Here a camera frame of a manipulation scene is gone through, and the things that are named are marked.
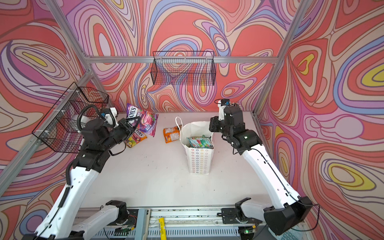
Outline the purple Fox's candy bag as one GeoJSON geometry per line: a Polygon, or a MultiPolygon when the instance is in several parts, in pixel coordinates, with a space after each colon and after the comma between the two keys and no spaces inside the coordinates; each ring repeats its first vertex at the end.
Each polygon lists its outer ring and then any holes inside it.
{"type": "Polygon", "coordinates": [[[149,134],[150,136],[154,137],[156,133],[156,127],[157,127],[159,115],[147,110],[142,110],[128,103],[127,117],[132,118],[136,116],[141,116],[141,123],[137,129],[143,133],[149,134]]]}

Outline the red orange Fox's candy bag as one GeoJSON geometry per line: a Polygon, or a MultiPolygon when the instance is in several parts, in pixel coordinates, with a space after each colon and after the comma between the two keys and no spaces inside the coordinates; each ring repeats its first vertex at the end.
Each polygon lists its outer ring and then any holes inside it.
{"type": "Polygon", "coordinates": [[[140,130],[135,130],[135,132],[126,140],[126,145],[129,148],[133,148],[138,143],[146,140],[147,136],[140,130]]]}

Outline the teal mint Fox's candy bag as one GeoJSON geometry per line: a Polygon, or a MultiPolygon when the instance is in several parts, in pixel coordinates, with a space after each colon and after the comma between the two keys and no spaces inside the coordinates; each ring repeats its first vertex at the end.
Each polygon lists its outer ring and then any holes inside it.
{"type": "Polygon", "coordinates": [[[211,137],[189,137],[187,138],[190,147],[195,149],[213,149],[214,144],[211,137]]]}

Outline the orange snack bag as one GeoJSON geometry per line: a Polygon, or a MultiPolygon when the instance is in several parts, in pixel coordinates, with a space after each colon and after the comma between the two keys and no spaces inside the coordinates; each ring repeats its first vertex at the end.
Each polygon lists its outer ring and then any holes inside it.
{"type": "Polygon", "coordinates": [[[180,139],[180,128],[179,126],[175,126],[172,128],[164,128],[163,135],[166,144],[178,141],[180,139]]]}

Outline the white printed paper bag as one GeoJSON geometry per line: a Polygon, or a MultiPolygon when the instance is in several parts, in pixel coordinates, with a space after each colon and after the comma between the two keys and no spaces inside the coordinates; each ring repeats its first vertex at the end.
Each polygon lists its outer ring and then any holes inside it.
{"type": "Polygon", "coordinates": [[[198,121],[184,124],[180,117],[175,118],[177,126],[180,128],[180,143],[184,149],[189,172],[192,175],[208,175],[214,157],[215,148],[213,149],[195,149],[191,148],[187,140],[189,137],[211,137],[213,143],[214,133],[209,130],[209,122],[198,121]]]}

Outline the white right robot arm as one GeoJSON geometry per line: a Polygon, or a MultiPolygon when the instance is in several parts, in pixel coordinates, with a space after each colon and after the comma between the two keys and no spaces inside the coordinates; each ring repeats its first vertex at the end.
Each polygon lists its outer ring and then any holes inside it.
{"type": "Polygon", "coordinates": [[[259,135],[246,128],[243,112],[229,101],[219,103],[218,116],[210,119],[209,130],[221,133],[233,155],[242,156],[253,168],[267,190],[272,205],[246,198],[237,203],[240,214],[264,222],[277,236],[303,222],[315,204],[302,197],[280,173],[259,135]]]}

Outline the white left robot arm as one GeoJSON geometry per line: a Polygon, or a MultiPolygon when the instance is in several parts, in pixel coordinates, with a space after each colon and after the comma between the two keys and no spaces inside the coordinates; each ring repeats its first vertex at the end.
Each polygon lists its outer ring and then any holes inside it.
{"type": "Polygon", "coordinates": [[[66,169],[65,187],[42,223],[33,234],[24,235],[24,240],[89,240],[108,224],[125,225],[129,220],[127,204],[111,200],[87,220],[74,225],[88,190],[113,156],[112,148],[135,132],[141,118],[113,120],[111,124],[97,118],[85,126],[81,118],[78,117],[77,124],[84,143],[66,169]]]}

